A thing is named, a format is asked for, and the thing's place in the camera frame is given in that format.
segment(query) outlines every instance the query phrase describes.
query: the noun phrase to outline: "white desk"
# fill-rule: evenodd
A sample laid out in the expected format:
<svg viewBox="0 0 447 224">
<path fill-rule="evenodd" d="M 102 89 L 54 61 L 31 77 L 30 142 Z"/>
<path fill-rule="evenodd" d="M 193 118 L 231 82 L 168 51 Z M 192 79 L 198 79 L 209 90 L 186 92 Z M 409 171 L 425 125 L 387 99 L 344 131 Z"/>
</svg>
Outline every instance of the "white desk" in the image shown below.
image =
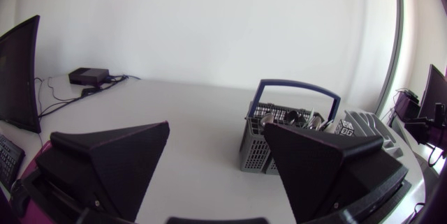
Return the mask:
<svg viewBox="0 0 447 224">
<path fill-rule="evenodd" d="M 73 98 L 83 87 L 70 85 L 66 76 L 54 78 L 56 96 Z M 239 169 L 239 147 L 244 117 L 253 91 L 127 80 L 100 94 L 68 105 L 41 121 L 44 142 L 50 133 L 88 133 L 167 120 L 170 136 L 136 222 L 165 223 L 170 216 L 199 219 L 265 217 L 271 223 L 294 223 L 295 219 L 279 176 L 251 174 Z M 332 105 L 320 98 L 266 94 L 261 100 L 278 105 L 315 107 L 327 116 Z M 43 108 L 56 103 L 46 81 L 41 89 Z M 336 122 L 344 118 L 341 105 Z M 4 122 L 0 130 L 26 152 L 20 174 L 41 147 L 37 134 L 18 130 Z M 401 147 L 404 155 L 411 153 Z M 413 186 L 387 223 L 402 222 L 416 202 L 425 198 L 420 168 L 407 159 L 406 177 Z"/>
</svg>

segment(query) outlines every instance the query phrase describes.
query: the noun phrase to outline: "router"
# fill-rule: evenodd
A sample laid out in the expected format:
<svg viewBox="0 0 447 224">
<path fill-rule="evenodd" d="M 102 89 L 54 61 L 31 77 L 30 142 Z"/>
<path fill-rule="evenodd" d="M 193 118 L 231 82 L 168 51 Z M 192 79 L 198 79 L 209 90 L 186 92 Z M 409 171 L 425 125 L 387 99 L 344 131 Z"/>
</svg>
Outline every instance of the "router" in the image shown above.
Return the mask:
<svg viewBox="0 0 447 224">
<path fill-rule="evenodd" d="M 100 87 L 107 76 L 109 76 L 109 70 L 100 68 L 79 68 L 68 74 L 71 84 L 92 85 L 94 87 Z"/>
</svg>

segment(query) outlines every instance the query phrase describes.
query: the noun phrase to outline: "black keyboard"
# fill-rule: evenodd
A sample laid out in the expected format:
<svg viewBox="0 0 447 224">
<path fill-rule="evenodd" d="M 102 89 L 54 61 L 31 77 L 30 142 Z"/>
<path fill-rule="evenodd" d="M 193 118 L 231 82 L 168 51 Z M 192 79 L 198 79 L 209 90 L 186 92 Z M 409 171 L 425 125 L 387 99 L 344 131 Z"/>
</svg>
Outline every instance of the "black keyboard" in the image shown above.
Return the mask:
<svg viewBox="0 0 447 224">
<path fill-rule="evenodd" d="M 10 191 L 17 179 L 25 152 L 0 134 L 0 182 Z"/>
</svg>

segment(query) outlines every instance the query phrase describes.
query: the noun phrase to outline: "gray plastic basket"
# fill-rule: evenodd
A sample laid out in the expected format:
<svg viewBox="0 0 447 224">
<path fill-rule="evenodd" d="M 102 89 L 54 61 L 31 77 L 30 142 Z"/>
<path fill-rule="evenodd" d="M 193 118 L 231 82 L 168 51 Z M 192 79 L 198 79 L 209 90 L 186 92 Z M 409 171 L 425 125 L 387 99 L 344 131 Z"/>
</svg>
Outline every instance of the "gray plastic basket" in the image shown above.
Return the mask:
<svg viewBox="0 0 447 224">
<path fill-rule="evenodd" d="M 294 109 L 289 107 L 283 107 L 274 105 L 272 103 L 259 103 L 256 107 L 256 111 L 253 117 L 247 117 L 245 124 L 244 137 L 242 138 L 242 143 L 240 147 L 241 156 L 241 167 L 240 169 L 244 172 L 261 172 L 264 170 L 267 160 L 268 166 L 265 170 L 267 174 L 278 174 L 276 165 L 270 156 L 270 148 L 264 139 L 264 134 L 262 128 L 260 128 L 260 120 L 265 113 L 271 112 L 274 116 L 274 123 L 286 125 L 284 117 L 291 110 L 296 110 L 303 117 L 308 120 L 311 112 L 304 109 Z M 321 117 L 321 115 L 316 112 L 314 117 Z M 293 126 L 303 127 L 303 124 L 296 123 Z"/>
<path fill-rule="evenodd" d="M 320 92 L 322 94 L 331 96 L 334 98 L 332 109 L 329 114 L 329 119 L 334 119 L 337 113 L 337 109 L 340 102 L 340 97 L 332 92 L 314 86 L 312 84 L 306 84 L 303 82 L 289 81 L 289 80 L 261 80 L 258 90 L 256 91 L 253 102 L 250 103 L 249 113 L 246 117 L 246 124 L 244 129 L 244 137 L 240 145 L 240 169 L 243 172 L 256 172 L 265 171 L 266 174 L 278 174 L 276 164 L 273 157 L 270 155 L 270 148 L 264 139 L 263 129 L 259 127 L 260 120 L 265 113 L 270 112 L 274 116 L 275 124 L 286 124 L 285 116 L 292 110 L 296 110 L 300 113 L 306 121 L 309 120 L 311 112 L 304 109 L 295 109 L 290 107 L 278 106 L 272 103 L 259 103 L 262 92 L 266 85 L 275 86 L 288 86 L 311 89 L 313 91 Z M 314 117 L 320 117 L 323 121 L 323 117 L 318 112 L 314 113 Z M 295 123 L 292 127 L 303 127 L 304 123 Z"/>
</svg>

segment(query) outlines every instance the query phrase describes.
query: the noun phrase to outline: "blue handle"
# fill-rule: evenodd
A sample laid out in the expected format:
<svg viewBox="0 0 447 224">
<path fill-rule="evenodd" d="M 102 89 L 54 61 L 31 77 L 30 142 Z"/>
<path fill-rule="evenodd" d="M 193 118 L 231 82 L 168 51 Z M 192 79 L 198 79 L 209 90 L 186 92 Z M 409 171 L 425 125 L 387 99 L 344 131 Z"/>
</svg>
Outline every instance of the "blue handle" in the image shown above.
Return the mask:
<svg viewBox="0 0 447 224">
<path fill-rule="evenodd" d="M 263 94 L 264 87 L 266 87 L 267 85 L 309 89 L 312 91 L 317 91 L 319 93 L 325 94 L 331 98 L 334 98 L 334 102 L 332 103 L 332 108 L 330 109 L 328 121 L 335 119 L 335 115 L 337 114 L 338 106 L 340 105 L 340 100 L 341 100 L 341 98 L 337 94 L 335 94 L 327 89 L 324 89 L 322 87 L 313 85 L 313 84 L 307 84 L 305 82 L 292 81 L 292 80 L 261 80 L 259 82 L 258 90 L 256 91 L 256 94 L 254 95 L 253 104 L 251 105 L 249 115 L 248 115 L 249 117 L 253 117 L 256 107 L 258 106 L 259 100 L 261 99 L 261 95 Z"/>
</svg>

